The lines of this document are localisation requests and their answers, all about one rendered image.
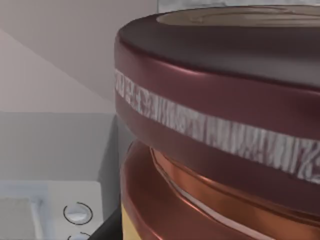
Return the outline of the pale microwave oven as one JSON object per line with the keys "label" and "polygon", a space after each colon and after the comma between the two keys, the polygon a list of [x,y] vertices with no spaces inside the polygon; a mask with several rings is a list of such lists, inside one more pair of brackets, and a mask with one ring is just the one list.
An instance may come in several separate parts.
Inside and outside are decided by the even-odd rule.
{"label": "pale microwave oven", "polygon": [[[84,225],[68,222],[63,209],[76,202],[93,211]],[[67,240],[92,235],[104,222],[101,186],[96,181],[0,180],[0,240]]]}

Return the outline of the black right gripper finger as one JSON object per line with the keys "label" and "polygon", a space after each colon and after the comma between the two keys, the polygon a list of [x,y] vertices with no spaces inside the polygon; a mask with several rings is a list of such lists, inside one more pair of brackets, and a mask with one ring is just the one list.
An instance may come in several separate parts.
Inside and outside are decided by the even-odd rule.
{"label": "black right gripper finger", "polygon": [[123,240],[122,211],[120,206],[90,236],[90,240]]}

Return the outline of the brown jar with maroon lid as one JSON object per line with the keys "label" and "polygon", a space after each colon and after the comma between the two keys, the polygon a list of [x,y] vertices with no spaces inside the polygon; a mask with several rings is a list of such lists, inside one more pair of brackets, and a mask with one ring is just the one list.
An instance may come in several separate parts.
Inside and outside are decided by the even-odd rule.
{"label": "brown jar with maroon lid", "polygon": [[138,18],[114,65],[123,240],[320,240],[320,5]]}

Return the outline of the white microwave knob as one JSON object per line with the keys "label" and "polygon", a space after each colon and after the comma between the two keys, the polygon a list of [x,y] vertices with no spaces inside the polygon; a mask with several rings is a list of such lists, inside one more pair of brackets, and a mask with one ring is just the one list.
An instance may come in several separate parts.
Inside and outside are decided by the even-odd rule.
{"label": "white microwave knob", "polygon": [[83,202],[66,205],[63,209],[64,218],[76,226],[86,225],[93,218],[92,209]]}
{"label": "white microwave knob", "polygon": [[85,232],[78,232],[68,236],[67,240],[88,240],[90,238],[90,234]]}

